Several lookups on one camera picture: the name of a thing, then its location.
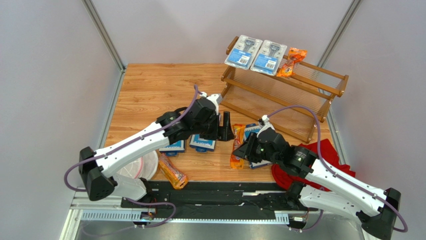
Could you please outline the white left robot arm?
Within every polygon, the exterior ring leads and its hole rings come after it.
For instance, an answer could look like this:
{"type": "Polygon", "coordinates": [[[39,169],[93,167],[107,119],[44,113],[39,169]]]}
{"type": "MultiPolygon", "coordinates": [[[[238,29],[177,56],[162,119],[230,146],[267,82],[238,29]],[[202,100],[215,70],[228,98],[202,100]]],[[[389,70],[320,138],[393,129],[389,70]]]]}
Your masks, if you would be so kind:
{"type": "Polygon", "coordinates": [[[176,142],[199,135],[205,140],[234,139],[230,113],[219,113],[220,94],[196,99],[191,106],[168,111],[148,127],[125,140],[98,150],[89,146],[79,152],[78,172],[90,201],[110,195],[140,200],[147,194],[147,181],[118,173],[127,164],[176,142]]]}

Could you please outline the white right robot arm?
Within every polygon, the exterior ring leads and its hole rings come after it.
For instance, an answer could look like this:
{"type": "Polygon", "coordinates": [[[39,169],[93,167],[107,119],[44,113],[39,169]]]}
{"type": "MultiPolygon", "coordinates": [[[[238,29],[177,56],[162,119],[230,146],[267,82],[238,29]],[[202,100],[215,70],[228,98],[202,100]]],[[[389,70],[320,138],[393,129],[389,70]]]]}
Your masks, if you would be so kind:
{"type": "Polygon", "coordinates": [[[262,160],[278,165],[290,176],[306,179],[328,189],[315,190],[303,182],[294,182],[290,197],[307,208],[322,209],[361,225],[368,234],[381,240],[392,237],[400,206],[401,192],[364,183],[321,161],[318,154],[290,145],[273,128],[251,132],[233,155],[252,163],[262,160]]]}

